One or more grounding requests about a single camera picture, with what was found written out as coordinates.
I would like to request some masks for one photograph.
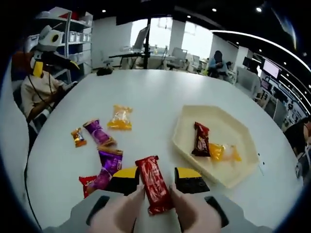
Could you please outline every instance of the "brown candy wrapper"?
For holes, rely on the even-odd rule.
[[[74,130],[71,135],[73,136],[76,147],[86,145],[86,140],[82,137],[81,128]]]
[[[195,122],[195,142],[194,142],[194,149],[191,152],[195,156],[200,157],[210,157],[209,148],[208,148],[208,132],[209,128]]]

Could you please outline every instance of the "desk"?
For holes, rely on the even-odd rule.
[[[28,191],[42,228],[58,226],[71,208],[83,199],[79,176],[97,175],[101,164],[96,145],[83,130],[87,145],[75,148],[71,132],[90,119],[101,125],[112,118],[113,105],[133,108],[131,132],[108,131],[124,150],[122,166],[159,155],[159,167],[167,185],[174,181],[174,167],[192,167],[173,148],[172,136],[185,104],[216,105],[246,125],[265,167],[232,189],[211,184],[242,209],[246,219],[275,228],[300,194],[302,179],[294,168],[297,159],[281,129],[249,97],[233,85],[184,72],[165,70],[115,70],[98,77],[89,74],[59,103],[42,127],[28,163]],[[180,232],[174,210],[149,217],[146,198],[136,232]]]

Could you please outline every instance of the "window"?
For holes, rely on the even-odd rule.
[[[152,18],[150,25],[149,45],[158,48],[169,47],[171,40],[173,20],[170,17]],[[131,31],[131,46],[135,44],[137,35],[141,29],[147,26],[147,20],[141,19],[133,22]]]
[[[200,58],[208,58],[213,41],[213,33],[194,23],[186,22],[181,48]]]

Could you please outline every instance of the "orange candy wrapper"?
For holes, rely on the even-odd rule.
[[[74,130],[71,135],[73,136],[76,147],[86,145],[86,140],[82,137],[81,128]]]
[[[214,161],[242,161],[236,146],[209,143],[208,147]]]
[[[107,127],[113,130],[132,130],[132,123],[129,115],[132,108],[114,105],[113,118],[107,123]]]

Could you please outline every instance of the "beige tray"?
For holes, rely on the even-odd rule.
[[[210,129],[210,143],[236,145],[242,161],[215,162],[209,157],[191,155],[195,140],[195,121]],[[259,163],[248,128],[216,106],[185,105],[175,128],[173,143],[201,174],[227,188],[232,188],[251,174]]]

